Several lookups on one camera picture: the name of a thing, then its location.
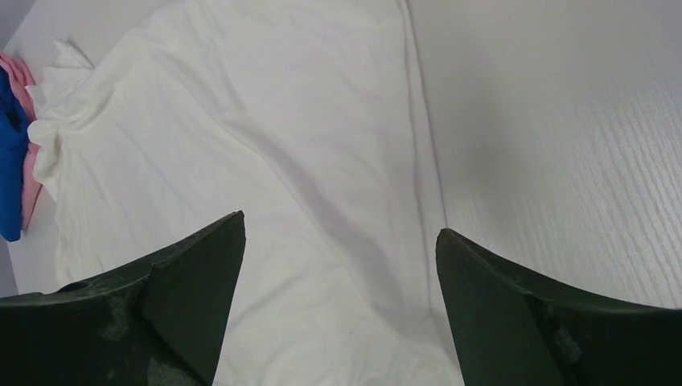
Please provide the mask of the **white t shirt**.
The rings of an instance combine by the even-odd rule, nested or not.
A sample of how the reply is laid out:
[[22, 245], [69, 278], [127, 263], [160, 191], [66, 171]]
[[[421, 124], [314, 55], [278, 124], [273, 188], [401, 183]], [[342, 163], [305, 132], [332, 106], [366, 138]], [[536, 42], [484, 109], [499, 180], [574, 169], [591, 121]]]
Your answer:
[[62, 284], [241, 211], [218, 385], [460, 385], [403, 1], [179, 1], [30, 88]]

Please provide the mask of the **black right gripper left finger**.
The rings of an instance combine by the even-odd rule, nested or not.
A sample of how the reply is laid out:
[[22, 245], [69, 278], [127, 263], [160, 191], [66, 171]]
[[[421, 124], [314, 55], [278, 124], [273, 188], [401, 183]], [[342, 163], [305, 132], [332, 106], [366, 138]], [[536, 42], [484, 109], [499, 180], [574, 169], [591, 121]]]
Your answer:
[[245, 244], [237, 211], [52, 294], [3, 298], [2, 384], [212, 384]]

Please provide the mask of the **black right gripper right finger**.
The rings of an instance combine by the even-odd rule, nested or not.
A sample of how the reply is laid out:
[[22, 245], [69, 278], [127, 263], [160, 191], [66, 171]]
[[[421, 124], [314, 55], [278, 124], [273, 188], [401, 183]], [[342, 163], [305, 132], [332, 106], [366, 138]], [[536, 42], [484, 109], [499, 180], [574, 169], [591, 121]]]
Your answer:
[[438, 280], [467, 385], [678, 385], [681, 312], [554, 280], [445, 228]]

